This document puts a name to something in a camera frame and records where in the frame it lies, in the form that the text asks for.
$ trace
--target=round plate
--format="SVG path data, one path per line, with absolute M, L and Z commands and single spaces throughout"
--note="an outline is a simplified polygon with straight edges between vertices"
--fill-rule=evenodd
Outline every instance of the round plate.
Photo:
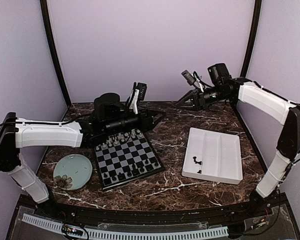
M 59 188 L 73 191 L 82 188 L 89 181 L 91 174 L 90 160 L 80 154 L 71 154 L 56 164 L 53 180 Z

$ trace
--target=white plastic container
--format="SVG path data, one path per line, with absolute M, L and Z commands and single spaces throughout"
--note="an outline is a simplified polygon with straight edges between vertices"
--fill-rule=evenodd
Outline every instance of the white plastic container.
M 190 128 L 182 176 L 239 184 L 243 179 L 240 138 L 237 135 Z

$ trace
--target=marble surface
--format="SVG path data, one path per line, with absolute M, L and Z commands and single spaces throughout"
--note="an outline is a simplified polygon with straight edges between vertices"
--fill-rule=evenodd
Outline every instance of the marble surface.
M 39 178 L 52 188 L 59 203 L 129 211 L 174 211 L 226 206 L 249 200 L 264 173 L 256 154 L 229 104 L 219 112 L 187 111 L 174 108 L 173 102 L 142 102 L 141 105 L 167 112 L 158 126 L 146 133 L 165 171 L 138 179 L 108 191 L 102 186 L 92 149 L 50 147 L 38 171 Z M 222 109 L 224 103 L 213 105 Z M 65 120 L 93 110 L 92 103 L 71 106 Z M 240 137 L 243 180 L 239 185 L 183 177 L 182 167 L 191 127 Z M 76 191 L 64 191 L 53 181 L 57 162 L 69 154 L 82 154 L 91 160 L 93 173 L 90 181 Z

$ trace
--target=chessboard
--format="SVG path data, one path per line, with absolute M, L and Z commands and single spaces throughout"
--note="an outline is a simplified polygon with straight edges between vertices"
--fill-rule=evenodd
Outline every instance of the chessboard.
M 148 138 L 140 130 L 112 136 L 95 148 L 103 190 L 165 170 Z

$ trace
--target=white wall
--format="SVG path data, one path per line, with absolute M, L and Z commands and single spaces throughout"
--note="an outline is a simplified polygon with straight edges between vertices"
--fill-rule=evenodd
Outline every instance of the white wall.
M 146 100 L 178 100 L 189 89 L 181 72 L 225 62 L 238 76 L 254 0 L 49 0 L 54 39 L 71 100 L 104 92 L 126 100 L 133 82 Z
M 247 77 L 265 88 L 300 102 L 300 0 L 264 0 Z M 240 104 L 251 133 L 267 163 L 271 163 L 282 127 L 259 110 Z M 300 228 L 300 163 L 281 186 Z
M 0 123 L 8 112 L 60 120 L 66 111 L 45 35 L 39 0 L 0 0 Z M 24 149 L 35 171 L 45 148 Z M 0 240 L 6 238 L 21 190 L 0 173 Z

